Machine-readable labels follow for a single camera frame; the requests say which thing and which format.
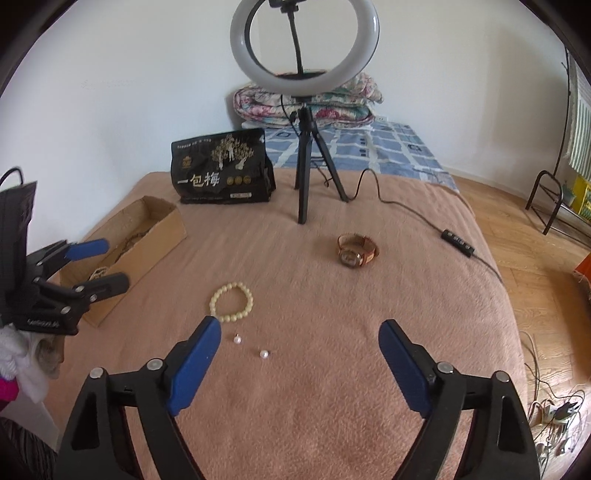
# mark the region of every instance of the blue gripper pad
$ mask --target blue gripper pad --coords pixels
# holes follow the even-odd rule
[[[83,244],[73,244],[66,252],[66,258],[71,262],[84,260],[85,258],[96,257],[97,255],[104,255],[109,251],[109,242],[101,238]]]
[[[217,319],[205,317],[201,326],[199,338],[171,379],[167,407],[173,417],[190,406],[222,341],[222,327]]]
[[[427,380],[388,322],[384,322],[379,328],[378,343],[408,408],[419,412],[426,419],[431,413]]]

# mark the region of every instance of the ring light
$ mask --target ring light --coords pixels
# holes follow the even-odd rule
[[[355,77],[374,56],[379,40],[378,13],[371,0],[349,0],[357,16],[357,39],[346,58],[322,75],[288,80],[269,72],[256,59],[251,46],[252,20],[265,0],[242,0],[230,28],[232,53],[238,66],[257,85],[270,92],[308,97],[329,92]]]

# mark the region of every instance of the gold tree graphic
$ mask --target gold tree graphic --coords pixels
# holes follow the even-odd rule
[[[248,145],[228,135],[212,152],[212,158],[217,161],[220,170],[223,170],[223,163],[226,160],[228,163],[236,160],[238,162],[236,169],[242,170],[253,153],[254,151]]]

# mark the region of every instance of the ring light stand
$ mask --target ring light stand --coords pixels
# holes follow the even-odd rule
[[[312,140],[318,145],[340,199],[343,202],[349,201],[335,163],[330,156],[329,148],[314,121],[309,103],[314,95],[329,92],[361,72],[374,56],[379,40],[378,14],[371,1],[349,0],[355,9],[358,21],[357,39],[353,48],[344,61],[333,70],[323,74],[306,73],[301,61],[300,42],[294,17],[295,12],[299,10],[297,4],[303,1],[305,0],[269,0],[271,7],[280,8],[281,12],[287,14],[289,18],[297,61],[296,74],[275,75],[269,72],[257,60],[252,50],[252,21],[265,0],[242,0],[234,14],[230,28],[232,53],[242,71],[261,87],[271,92],[291,95],[296,102],[302,103],[302,107],[297,112],[297,117],[300,120],[300,142],[295,172],[295,189],[300,191],[298,223],[301,225],[306,222],[308,214]]]

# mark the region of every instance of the pink fabric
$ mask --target pink fabric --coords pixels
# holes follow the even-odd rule
[[[0,401],[12,402],[18,396],[18,383],[16,380],[4,380],[0,378]]]
[[[136,370],[187,339],[214,292],[241,281],[254,295],[248,318],[222,326],[222,344],[178,426],[208,480],[386,480],[394,476],[422,421],[409,411],[378,346],[394,318],[436,361],[490,377],[507,371],[521,398],[527,385],[517,323],[505,287],[415,216],[376,198],[365,177],[343,203],[313,171],[308,222],[297,224],[295,172],[275,172],[269,203],[179,205],[188,237],[111,311],[99,328],[80,322],[66,339],[60,378],[46,405],[60,427],[90,370]],[[349,194],[359,172],[341,172]],[[417,180],[380,175],[384,199],[417,209],[494,260],[463,199]],[[150,174],[125,199],[178,202],[169,173]],[[380,255],[366,267],[339,263],[337,238],[370,236]],[[232,290],[220,314],[244,308]],[[236,345],[236,334],[242,343]],[[262,360],[259,352],[271,355]],[[137,411],[127,409],[147,480],[158,478]],[[441,480],[454,476],[468,432],[465,412]]]

